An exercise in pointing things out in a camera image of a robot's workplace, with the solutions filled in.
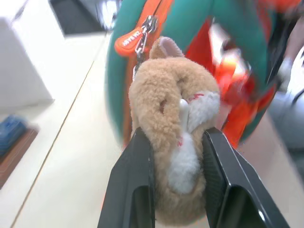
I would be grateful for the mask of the orange zipper pull tab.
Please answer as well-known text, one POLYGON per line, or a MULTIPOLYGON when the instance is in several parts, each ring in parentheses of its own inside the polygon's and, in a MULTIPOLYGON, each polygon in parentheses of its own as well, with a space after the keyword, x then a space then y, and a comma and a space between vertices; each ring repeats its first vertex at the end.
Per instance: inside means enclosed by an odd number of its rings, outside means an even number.
POLYGON ((142 38, 143 28, 135 28, 131 32, 119 37, 114 43, 116 53, 122 57, 133 55, 137 44, 142 38))

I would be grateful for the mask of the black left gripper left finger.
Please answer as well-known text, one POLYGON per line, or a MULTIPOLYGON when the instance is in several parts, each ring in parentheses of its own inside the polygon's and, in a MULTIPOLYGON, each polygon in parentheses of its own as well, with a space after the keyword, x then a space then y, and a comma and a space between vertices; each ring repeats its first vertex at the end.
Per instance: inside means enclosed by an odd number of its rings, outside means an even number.
POLYGON ((155 228, 154 153, 141 129, 111 170, 97 228, 155 228))

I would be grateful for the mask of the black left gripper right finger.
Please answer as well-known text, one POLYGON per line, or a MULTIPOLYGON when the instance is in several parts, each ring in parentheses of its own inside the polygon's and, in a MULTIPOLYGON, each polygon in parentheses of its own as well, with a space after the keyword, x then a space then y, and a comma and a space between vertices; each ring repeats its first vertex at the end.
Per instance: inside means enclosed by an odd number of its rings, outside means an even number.
POLYGON ((210 228, 290 228, 253 166, 216 128, 202 137, 210 228))

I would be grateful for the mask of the white box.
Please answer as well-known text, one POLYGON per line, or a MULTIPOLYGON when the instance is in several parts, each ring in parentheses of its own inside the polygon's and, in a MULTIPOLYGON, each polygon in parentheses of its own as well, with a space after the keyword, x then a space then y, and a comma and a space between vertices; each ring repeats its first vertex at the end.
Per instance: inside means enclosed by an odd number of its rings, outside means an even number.
POLYGON ((12 23, 0 17, 0 114, 53 101, 12 23))

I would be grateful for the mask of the tan plush toy keychain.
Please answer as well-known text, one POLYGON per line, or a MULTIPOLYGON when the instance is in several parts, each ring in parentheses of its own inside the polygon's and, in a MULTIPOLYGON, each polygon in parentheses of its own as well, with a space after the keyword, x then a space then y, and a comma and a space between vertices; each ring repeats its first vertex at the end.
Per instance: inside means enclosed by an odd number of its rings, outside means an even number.
POLYGON ((129 88, 132 128, 154 154, 156 219, 187 226, 205 216, 202 137, 214 126, 220 91, 214 76, 169 37, 152 45, 129 88))

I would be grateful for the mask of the blue and brown box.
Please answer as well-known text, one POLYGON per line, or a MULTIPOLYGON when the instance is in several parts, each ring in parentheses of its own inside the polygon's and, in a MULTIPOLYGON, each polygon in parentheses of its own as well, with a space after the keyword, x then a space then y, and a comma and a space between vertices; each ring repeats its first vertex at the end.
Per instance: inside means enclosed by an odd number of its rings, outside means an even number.
POLYGON ((0 189, 29 149, 39 129, 16 115, 0 122, 0 189))

